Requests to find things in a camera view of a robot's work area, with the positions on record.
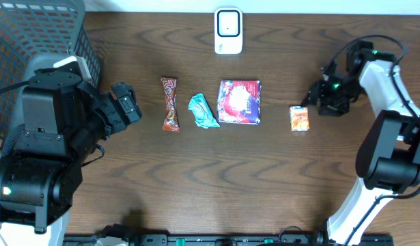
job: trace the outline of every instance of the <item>wood grain surface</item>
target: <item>wood grain surface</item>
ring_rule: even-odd
[[[113,223],[172,234],[321,226],[354,184],[356,152],[374,114],[365,96],[340,118],[310,107],[310,131],[293,133],[288,107],[356,37],[387,34],[409,48],[402,77],[420,107],[420,16],[245,14],[239,55],[214,52],[212,14],[87,13],[85,27],[104,61],[100,89],[132,85],[143,119],[102,142],[105,157],[83,168],[68,233]],[[398,52],[383,41],[376,48]],[[161,130],[162,76],[178,78],[179,134]],[[261,80],[259,126],[195,125],[191,96],[203,92],[215,111],[222,79]],[[420,245],[420,196],[391,202],[368,231],[390,233],[396,245]]]

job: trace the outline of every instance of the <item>basket mesh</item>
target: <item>basket mesh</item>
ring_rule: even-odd
[[[0,89],[19,83],[36,55],[79,55],[98,87],[100,66],[82,22],[82,1],[0,1]],[[18,90],[0,95],[0,151]]]

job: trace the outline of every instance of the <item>white backdrop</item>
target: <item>white backdrop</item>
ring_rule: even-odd
[[[236,6],[244,13],[418,14],[420,0],[84,0],[87,11],[212,13]]]

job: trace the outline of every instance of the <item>snack package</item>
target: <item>snack package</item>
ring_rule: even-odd
[[[260,81],[221,81],[217,98],[220,122],[260,123]]]
[[[310,123],[308,120],[308,108],[301,106],[290,107],[290,125],[292,131],[308,131]]]
[[[178,122],[178,114],[176,113],[176,79],[161,78],[164,92],[166,93],[167,113],[163,124],[163,131],[180,132],[180,123]]]
[[[196,125],[205,129],[208,127],[220,127],[212,115],[211,109],[202,93],[192,97],[188,104],[188,110],[195,115]]]

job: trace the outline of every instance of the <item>pink and purple package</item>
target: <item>pink and purple package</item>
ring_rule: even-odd
[[[221,81],[217,97],[219,121],[225,123],[260,123],[260,81]]]

